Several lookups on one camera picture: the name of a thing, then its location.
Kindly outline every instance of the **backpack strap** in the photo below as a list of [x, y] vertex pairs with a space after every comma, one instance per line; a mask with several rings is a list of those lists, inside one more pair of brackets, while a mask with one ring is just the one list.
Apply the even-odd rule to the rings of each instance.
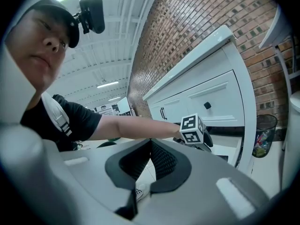
[[69, 117], [62, 109], [61, 105], [57, 101], [55, 101], [47, 92], [44, 92], [42, 94], [42, 101], [47, 114], [54, 126], [59, 131], [63, 132], [67, 136], [70, 136], [72, 131], [69, 126]]

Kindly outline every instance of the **person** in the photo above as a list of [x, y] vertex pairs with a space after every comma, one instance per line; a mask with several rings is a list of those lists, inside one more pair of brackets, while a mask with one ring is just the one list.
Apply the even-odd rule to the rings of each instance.
[[[51, 122], [41, 95], [56, 79], [68, 47], [79, 41], [74, 17], [56, 0], [41, 0], [31, 6], [8, 33], [5, 44], [17, 66], [36, 89], [21, 124], [35, 130], [43, 139], [56, 143], [59, 151], [76, 150], [76, 141], [115, 137], [180, 138], [176, 124], [132, 116], [101, 116], [61, 95], [55, 99], [69, 117], [72, 134], [67, 136]], [[136, 190], [137, 199], [145, 196], [145, 185]]]

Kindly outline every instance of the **shirt sleeve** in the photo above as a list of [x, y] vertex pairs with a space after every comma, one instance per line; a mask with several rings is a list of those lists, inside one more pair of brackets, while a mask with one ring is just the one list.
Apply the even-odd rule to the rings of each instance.
[[68, 102], [61, 95], [54, 95], [53, 98], [61, 105], [69, 117], [69, 126], [72, 131], [69, 138], [73, 141], [88, 140], [96, 130], [101, 115], [78, 103]]

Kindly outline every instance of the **mouth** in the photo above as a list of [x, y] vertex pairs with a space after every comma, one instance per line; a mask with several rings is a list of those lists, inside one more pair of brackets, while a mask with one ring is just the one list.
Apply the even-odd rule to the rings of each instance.
[[49, 62], [46, 58], [43, 58], [43, 57], [41, 57], [41, 56], [36, 56], [36, 55], [33, 55], [32, 57], [33, 57], [33, 59], [35, 59], [39, 64], [42, 64], [43, 66], [49, 67], [49, 68], [50, 68], [50, 62]]

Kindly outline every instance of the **black cap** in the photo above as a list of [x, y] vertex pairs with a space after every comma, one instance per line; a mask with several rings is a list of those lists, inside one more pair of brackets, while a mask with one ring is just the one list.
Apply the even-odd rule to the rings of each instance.
[[75, 20], [75, 18], [70, 14], [70, 12], [67, 10], [67, 8], [62, 5], [57, 0], [40, 0], [37, 3], [33, 4], [30, 8], [26, 10], [25, 13], [32, 9], [52, 9], [56, 10], [57, 12], [61, 13], [61, 17], [64, 19], [68, 31], [69, 31], [69, 47], [74, 48], [77, 46], [79, 42], [79, 28], [78, 28], [78, 22]]

